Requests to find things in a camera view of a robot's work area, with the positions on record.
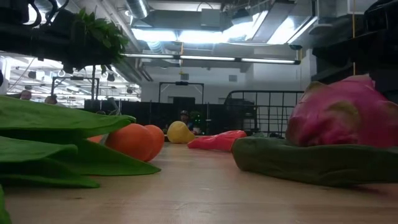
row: person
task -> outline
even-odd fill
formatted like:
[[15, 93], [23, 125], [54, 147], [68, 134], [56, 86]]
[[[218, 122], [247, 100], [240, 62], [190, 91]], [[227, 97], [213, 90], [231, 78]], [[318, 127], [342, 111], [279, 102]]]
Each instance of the person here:
[[57, 101], [57, 96], [56, 95], [52, 95], [52, 96], [48, 96], [45, 98], [44, 103], [46, 104], [51, 104], [51, 105], [57, 105], [57, 106], [62, 106], [62, 107], [66, 107], [65, 105], [63, 105], [62, 103], [59, 103]]
[[21, 100], [30, 100], [32, 99], [32, 93], [29, 90], [23, 90], [21, 92]]
[[190, 122], [190, 120], [189, 120], [188, 111], [186, 111], [186, 110], [181, 111], [180, 119], [182, 122], [184, 122], [187, 125], [187, 127], [190, 131], [193, 131], [193, 123]]

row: table surface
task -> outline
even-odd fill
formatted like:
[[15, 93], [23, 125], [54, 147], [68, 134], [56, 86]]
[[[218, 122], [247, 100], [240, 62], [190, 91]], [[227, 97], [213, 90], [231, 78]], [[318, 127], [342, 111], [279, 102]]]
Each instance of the table surface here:
[[225, 152], [166, 144], [154, 175], [98, 189], [11, 188], [13, 224], [398, 223], [398, 185], [333, 189], [240, 171]]

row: pink dragon fruit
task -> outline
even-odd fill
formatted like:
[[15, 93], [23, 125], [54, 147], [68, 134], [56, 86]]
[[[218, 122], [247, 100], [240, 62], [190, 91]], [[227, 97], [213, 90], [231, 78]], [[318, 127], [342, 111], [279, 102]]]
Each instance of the pink dragon fruit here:
[[398, 146], [398, 105], [376, 91], [367, 75], [331, 85], [313, 82], [293, 110], [286, 138], [298, 146]]

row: orange fruit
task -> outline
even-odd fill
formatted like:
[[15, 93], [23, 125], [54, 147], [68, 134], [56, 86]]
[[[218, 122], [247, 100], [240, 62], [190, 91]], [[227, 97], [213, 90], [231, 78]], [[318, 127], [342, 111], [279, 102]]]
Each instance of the orange fruit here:
[[154, 139], [154, 147], [152, 148], [152, 152], [150, 153], [148, 159], [145, 160], [146, 162], [149, 162], [158, 155], [160, 150], [162, 150], [164, 144], [164, 133], [160, 128], [154, 125], [147, 125], [145, 128], [148, 129]]
[[94, 137], [90, 137], [88, 138], [88, 140], [95, 142], [95, 143], [100, 143], [101, 139], [103, 136], [94, 136]]
[[146, 161], [154, 147], [154, 140], [147, 128], [140, 124], [129, 124], [109, 134], [106, 146], [133, 158]]

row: wire rack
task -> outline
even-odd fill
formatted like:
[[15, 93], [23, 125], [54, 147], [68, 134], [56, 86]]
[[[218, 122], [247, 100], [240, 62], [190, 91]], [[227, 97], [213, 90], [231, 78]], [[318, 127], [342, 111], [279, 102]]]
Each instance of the wire rack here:
[[303, 91], [232, 91], [224, 103], [228, 129], [285, 137], [287, 122], [302, 94]]

